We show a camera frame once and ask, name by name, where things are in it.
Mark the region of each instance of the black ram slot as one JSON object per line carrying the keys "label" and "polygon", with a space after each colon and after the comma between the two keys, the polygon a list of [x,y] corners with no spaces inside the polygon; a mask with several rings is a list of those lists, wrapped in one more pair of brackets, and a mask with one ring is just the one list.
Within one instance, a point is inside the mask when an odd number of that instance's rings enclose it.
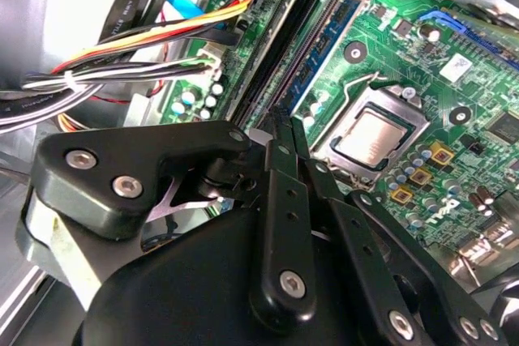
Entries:
{"label": "black ram slot", "polygon": [[306,23],[308,23],[318,3],[319,0],[296,0],[286,21],[277,34],[279,39],[272,44],[268,55],[265,56],[265,59],[259,66],[259,71],[255,73],[242,99],[239,101],[238,108],[231,118],[233,123],[236,123],[238,126],[246,125],[250,113],[253,107],[255,107],[253,103],[258,101],[264,94],[265,89],[269,85],[268,81],[276,74],[281,60],[287,54],[290,44]]}

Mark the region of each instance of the cpu socket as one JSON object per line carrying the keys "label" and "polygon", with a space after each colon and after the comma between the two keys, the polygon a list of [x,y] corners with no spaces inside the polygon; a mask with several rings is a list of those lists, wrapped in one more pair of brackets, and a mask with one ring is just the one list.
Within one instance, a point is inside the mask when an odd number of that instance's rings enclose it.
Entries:
{"label": "cpu socket", "polygon": [[331,168],[376,182],[429,127],[419,96],[401,97],[403,87],[369,86],[334,119],[312,147]]}

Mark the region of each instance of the green circuit board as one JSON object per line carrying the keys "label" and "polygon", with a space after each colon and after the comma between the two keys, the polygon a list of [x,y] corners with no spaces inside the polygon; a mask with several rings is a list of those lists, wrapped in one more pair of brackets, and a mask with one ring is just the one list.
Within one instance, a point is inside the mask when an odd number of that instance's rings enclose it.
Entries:
{"label": "green circuit board", "polygon": [[[382,17],[377,15],[380,7],[387,10]],[[431,122],[416,144],[428,146],[440,141],[455,156],[448,166],[429,160],[423,168],[432,175],[431,181],[424,187],[413,186],[413,182],[407,184],[413,198],[405,205],[391,199],[391,191],[384,180],[378,181],[374,193],[413,235],[424,240],[426,246],[437,242],[457,250],[467,237],[477,237],[481,233],[480,227],[487,220],[474,210],[474,205],[467,199],[468,194],[481,185],[492,188],[494,194],[504,190],[517,193],[518,176],[511,169],[519,158],[517,146],[497,139],[486,128],[503,112],[519,113],[519,84],[515,70],[441,25],[436,26],[441,31],[440,41],[427,52],[427,42],[417,34],[417,20],[429,10],[441,7],[456,9],[452,2],[445,0],[372,0],[333,54],[298,114],[303,116],[310,104],[315,102],[315,97],[323,91],[331,96],[315,116],[315,124],[307,130],[309,144],[312,144],[344,103],[345,83],[379,71],[393,82],[414,87],[422,97],[422,110]],[[406,36],[396,31],[402,20],[413,24]],[[361,41],[367,46],[367,58],[357,65],[349,64],[343,55],[345,47],[352,41]],[[468,59],[472,65],[453,83],[440,72],[456,54]],[[357,91],[352,88],[350,99],[354,100],[364,87],[356,88]],[[454,126],[449,122],[449,114],[460,106],[470,109],[472,119],[463,126]],[[477,156],[468,150],[460,142],[463,135],[479,139],[484,152]],[[409,154],[413,152],[414,147],[399,161],[398,166],[408,162]],[[457,197],[461,205],[442,220],[426,221],[431,213],[424,201],[434,199],[441,205],[446,196],[444,183],[451,179],[462,188]],[[410,213],[423,218],[420,229],[407,223],[406,217]]]}
{"label": "green circuit board", "polygon": [[[205,10],[207,12],[218,9],[226,0],[208,0]],[[235,49],[226,50],[222,58],[222,72],[227,77],[224,85],[234,85],[236,79],[240,75],[240,71],[246,65],[251,56],[257,41],[264,32],[268,21],[272,18],[272,14],[276,7],[282,0],[258,0],[246,15],[244,19],[248,23],[248,28],[244,32],[239,45]],[[198,50],[204,46],[202,41],[194,41],[190,43],[187,51],[188,56],[195,56]],[[184,114],[178,115],[172,109],[173,103],[181,101],[183,91],[189,88],[197,88],[201,92],[201,97],[189,107],[186,107]],[[225,109],[225,102],[230,99],[232,91],[226,89],[222,96],[219,96],[217,107],[214,109],[213,117],[223,117],[222,110]],[[204,107],[204,98],[209,95],[209,86],[206,83],[176,83],[169,94],[167,103],[165,104],[165,111],[162,116],[162,123],[178,123],[178,122],[192,122],[199,120],[199,110]]]}

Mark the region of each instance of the motherboard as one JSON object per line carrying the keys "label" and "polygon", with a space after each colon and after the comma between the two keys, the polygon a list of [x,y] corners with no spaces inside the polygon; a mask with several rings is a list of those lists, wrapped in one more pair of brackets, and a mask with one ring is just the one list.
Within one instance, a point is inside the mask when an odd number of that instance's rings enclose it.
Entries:
{"label": "motherboard", "polygon": [[514,2],[254,0],[236,47],[191,44],[222,76],[174,85],[162,121],[247,129],[283,105],[345,193],[369,190],[473,290],[519,255]]}

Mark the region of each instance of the bolt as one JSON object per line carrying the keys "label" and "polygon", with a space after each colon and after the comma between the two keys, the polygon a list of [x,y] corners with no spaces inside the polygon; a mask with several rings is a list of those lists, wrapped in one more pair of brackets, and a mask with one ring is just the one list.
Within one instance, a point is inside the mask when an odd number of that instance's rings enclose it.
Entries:
{"label": "bolt", "polygon": [[283,145],[279,145],[277,148],[285,154],[290,154],[290,150],[287,147],[284,147]]}
{"label": "bolt", "polygon": [[405,340],[412,340],[414,337],[413,327],[409,320],[398,311],[391,311],[389,313],[389,322],[392,328]]}
{"label": "bolt", "polygon": [[307,292],[304,281],[293,271],[284,271],[281,273],[279,281],[283,290],[294,299],[302,299]]}
{"label": "bolt", "polygon": [[373,202],[371,201],[371,198],[367,196],[366,194],[361,194],[360,199],[364,204],[367,204],[368,206],[372,206]]}
{"label": "bolt", "polygon": [[499,340],[500,336],[497,335],[494,327],[489,322],[487,322],[485,319],[481,319],[479,324],[481,324],[481,328],[483,331],[485,331],[485,334],[490,336],[493,340]]}
{"label": "bolt", "polygon": [[328,173],[328,169],[326,168],[326,166],[324,164],[321,164],[320,162],[316,163],[315,164],[315,167],[317,168],[317,170],[319,170],[321,173]]}
{"label": "bolt", "polygon": [[73,150],[65,156],[66,162],[74,169],[88,170],[97,164],[96,157],[85,150]]}
{"label": "bolt", "polygon": [[230,135],[230,138],[238,141],[238,142],[243,142],[245,140],[245,138],[243,137],[243,135],[241,135],[240,133],[238,133],[237,131],[230,131],[229,132],[229,135]]}
{"label": "bolt", "polygon": [[460,324],[463,331],[466,332],[470,338],[474,338],[475,340],[479,339],[478,329],[469,319],[461,317]]}
{"label": "bolt", "polygon": [[402,97],[406,100],[413,99],[416,96],[416,89],[413,87],[405,87],[402,91]]}
{"label": "bolt", "polygon": [[117,177],[112,184],[114,192],[122,198],[135,199],[143,193],[143,185],[130,176]]}

